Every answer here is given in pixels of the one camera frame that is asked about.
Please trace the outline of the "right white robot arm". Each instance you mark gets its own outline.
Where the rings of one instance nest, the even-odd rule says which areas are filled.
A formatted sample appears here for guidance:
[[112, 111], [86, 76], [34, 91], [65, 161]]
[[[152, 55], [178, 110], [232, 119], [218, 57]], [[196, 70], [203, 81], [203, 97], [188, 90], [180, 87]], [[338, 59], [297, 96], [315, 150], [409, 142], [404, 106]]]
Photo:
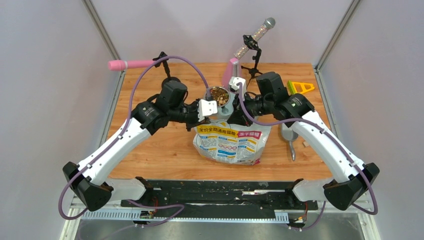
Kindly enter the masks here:
[[380, 170], [375, 163], [364, 163], [332, 133], [301, 93], [290, 94], [281, 76], [274, 72], [256, 78], [260, 94], [246, 95], [247, 82], [231, 77], [224, 86], [235, 93], [230, 123], [250, 126], [280, 125], [301, 136], [319, 155], [332, 177], [321, 180], [298, 179], [285, 195], [286, 204], [298, 209], [307, 201], [327, 201], [341, 211], [349, 207], [370, 214], [378, 213], [372, 183]]

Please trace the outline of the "pet food bag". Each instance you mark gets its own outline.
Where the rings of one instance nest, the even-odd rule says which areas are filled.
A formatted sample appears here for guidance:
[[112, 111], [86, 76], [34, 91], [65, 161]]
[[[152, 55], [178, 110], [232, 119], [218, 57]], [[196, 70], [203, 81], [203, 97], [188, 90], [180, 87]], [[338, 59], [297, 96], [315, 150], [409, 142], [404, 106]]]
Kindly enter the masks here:
[[202, 157], [215, 162], [254, 166], [261, 162], [271, 129], [256, 123], [242, 126], [215, 120], [195, 128], [193, 146]]

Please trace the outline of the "metal food scoop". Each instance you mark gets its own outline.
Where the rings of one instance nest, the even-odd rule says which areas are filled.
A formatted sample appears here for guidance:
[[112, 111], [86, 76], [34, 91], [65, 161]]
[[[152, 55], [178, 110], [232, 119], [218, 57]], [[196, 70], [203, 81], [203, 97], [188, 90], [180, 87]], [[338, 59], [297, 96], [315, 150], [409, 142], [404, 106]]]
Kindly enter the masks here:
[[294, 148], [294, 141], [297, 140], [299, 135], [296, 132], [294, 132], [291, 128], [287, 127], [286, 124], [284, 123], [280, 125], [280, 133], [283, 139], [288, 144], [290, 154], [291, 154], [291, 159], [294, 162], [296, 160], [296, 151]]

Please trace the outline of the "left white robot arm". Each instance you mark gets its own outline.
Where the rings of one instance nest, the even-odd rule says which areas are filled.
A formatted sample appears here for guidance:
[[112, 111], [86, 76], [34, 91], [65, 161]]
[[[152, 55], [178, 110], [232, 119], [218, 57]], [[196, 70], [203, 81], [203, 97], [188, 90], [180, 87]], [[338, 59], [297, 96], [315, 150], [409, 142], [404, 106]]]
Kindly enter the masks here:
[[135, 200], [142, 207], [152, 203], [153, 193], [141, 177], [114, 179], [109, 175], [136, 146], [169, 122], [184, 123], [190, 130], [205, 120], [199, 116], [201, 99], [187, 104], [187, 95], [183, 83], [165, 83], [159, 94], [138, 103], [119, 130], [94, 153], [78, 164], [68, 162], [63, 167], [70, 189], [88, 211], [97, 211], [113, 201]]

